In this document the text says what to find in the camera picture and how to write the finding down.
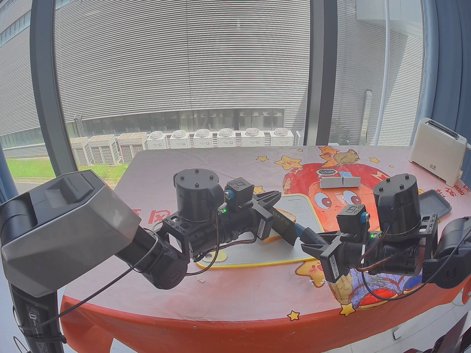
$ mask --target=blue connector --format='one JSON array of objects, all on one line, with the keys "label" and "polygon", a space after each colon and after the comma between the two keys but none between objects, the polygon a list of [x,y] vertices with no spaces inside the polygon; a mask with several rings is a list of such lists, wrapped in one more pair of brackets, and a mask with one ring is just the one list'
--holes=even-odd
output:
[{"label": "blue connector", "polygon": [[226,192],[224,192],[224,196],[227,200],[231,200],[234,198],[234,193],[232,192],[232,190],[227,190]]},{"label": "blue connector", "polygon": [[363,213],[360,215],[360,222],[361,222],[362,224],[366,224],[366,215],[367,215],[366,212],[363,212]]}]

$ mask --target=slice of bread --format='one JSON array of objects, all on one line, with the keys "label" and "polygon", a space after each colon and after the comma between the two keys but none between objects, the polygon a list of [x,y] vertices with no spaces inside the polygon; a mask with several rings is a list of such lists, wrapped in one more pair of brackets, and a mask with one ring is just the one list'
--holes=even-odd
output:
[{"label": "slice of bread", "polygon": [[[282,210],[282,209],[279,209],[279,208],[275,208],[278,212],[281,212],[283,213],[286,217],[288,217],[291,221],[293,221],[294,223],[296,223],[296,216],[293,215],[292,213],[290,212],[286,212],[285,210]],[[274,231],[273,229],[271,229],[271,232],[270,232],[270,235],[268,236],[267,239],[265,239],[263,242],[265,243],[272,243],[272,242],[275,242],[276,240],[278,239],[281,239],[281,235],[278,234],[276,231]]]}]

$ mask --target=white pipe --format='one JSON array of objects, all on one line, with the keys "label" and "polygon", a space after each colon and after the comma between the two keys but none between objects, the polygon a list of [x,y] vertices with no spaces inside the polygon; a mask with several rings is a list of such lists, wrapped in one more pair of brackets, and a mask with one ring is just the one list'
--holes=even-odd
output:
[{"label": "white pipe", "polygon": [[374,134],[373,145],[378,145],[380,141],[381,125],[384,117],[384,110],[386,109],[386,94],[388,91],[388,77],[389,77],[389,54],[390,54],[390,28],[389,28],[389,0],[384,0],[384,18],[386,19],[386,46],[384,49],[384,77],[383,89],[381,93],[380,113],[378,115],[378,122],[376,123],[376,133]]}]

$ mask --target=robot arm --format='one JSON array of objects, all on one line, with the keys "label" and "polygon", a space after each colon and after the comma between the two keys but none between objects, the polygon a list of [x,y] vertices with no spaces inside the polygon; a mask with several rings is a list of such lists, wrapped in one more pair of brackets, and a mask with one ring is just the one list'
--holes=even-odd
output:
[{"label": "robot arm", "polygon": [[229,181],[225,190],[218,182],[205,169],[176,174],[178,211],[158,232],[140,227],[140,218],[91,170],[60,176],[2,204],[2,264],[31,352],[63,352],[56,291],[110,256],[156,288],[171,289],[192,259],[244,232],[252,232],[253,241],[266,238],[281,193],[253,195],[254,186],[243,178]]}]

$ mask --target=air conditioning unit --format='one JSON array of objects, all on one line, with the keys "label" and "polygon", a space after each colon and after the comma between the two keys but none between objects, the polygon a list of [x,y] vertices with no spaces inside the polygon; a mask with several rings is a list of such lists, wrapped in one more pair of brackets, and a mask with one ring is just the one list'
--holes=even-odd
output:
[{"label": "air conditioning unit", "polygon": [[115,135],[97,135],[89,140],[91,154],[95,164],[116,165],[119,162]]},{"label": "air conditioning unit", "polygon": [[146,143],[149,147],[146,149],[167,149],[167,135],[162,131],[151,132]]},{"label": "air conditioning unit", "polygon": [[274,131],[270,131],[270,137],[270,146],[293,146],[294,144],[294,135],[286,128],[275,128]]},{"label": "air conditioning unit", "polygon": [[148,149],[146,139],[145,132],[123,133],[116,138],[123,163],[131,163],[137,152]]},{"label": "air conditioning unit", "polygon": [[202,128],[195,132],[193,137],[195,148],[212,148],[212,132],[209,129]]},{"label": "air conditioning unit", "polygon": [[233,129],[222,128],[218,132],[218,147],[233,148],[236,145],[236,133]]},{"label": "air conditioning unit", "polygon": [[264,146],[265,133],[258,128],[247,128],[241,132],[242,146]]},{"label": "air conditioning unit", "polygon": [[172,133],[170,137],[170,148],[186,149],[190,147],[190,134],[184,129],[179,129]]},{"label": "air conditioning unit", "polygon": [[82,166],[95,165],[88,138],[71,138],[70,145],[77,164]]}]

